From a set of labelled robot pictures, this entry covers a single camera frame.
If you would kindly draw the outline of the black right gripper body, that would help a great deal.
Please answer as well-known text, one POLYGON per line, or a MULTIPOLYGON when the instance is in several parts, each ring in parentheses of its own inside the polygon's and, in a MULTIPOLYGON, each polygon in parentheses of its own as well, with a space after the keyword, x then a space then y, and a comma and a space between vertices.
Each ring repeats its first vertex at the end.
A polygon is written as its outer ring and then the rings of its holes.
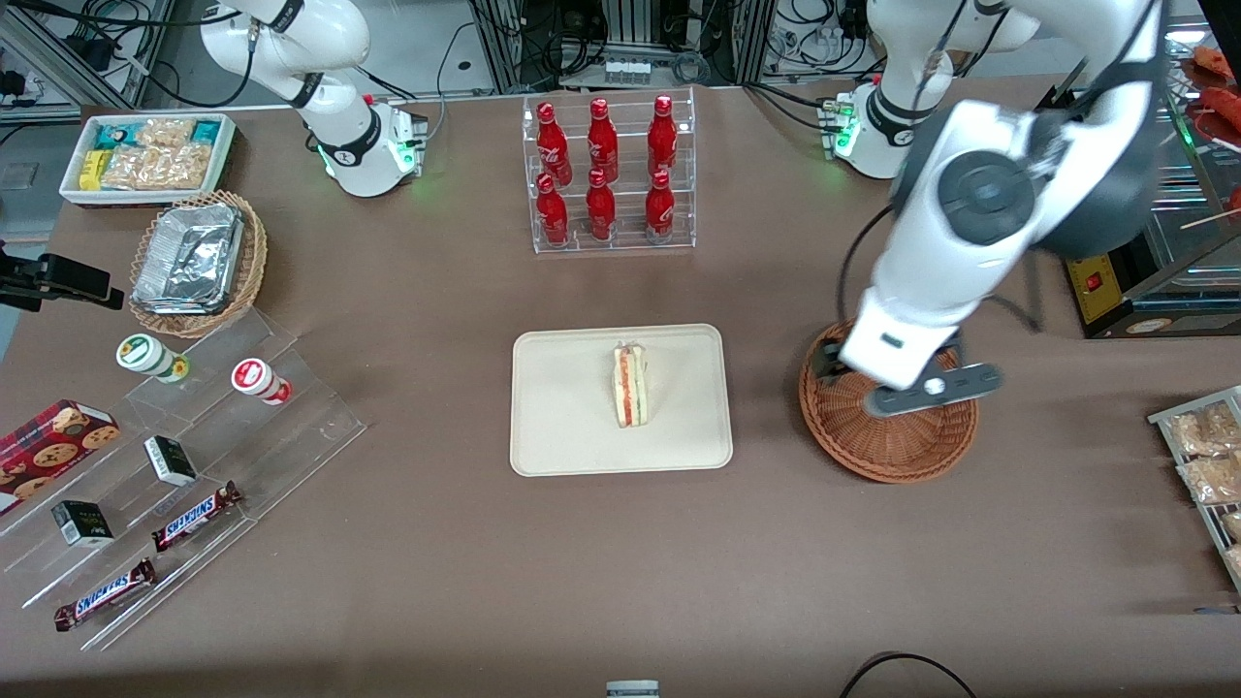
POLYGON ((29 260, 1 251, 1 304, 22 312, 40 312, 43 296, 37 281, 41 270, 37 260, 29 260))

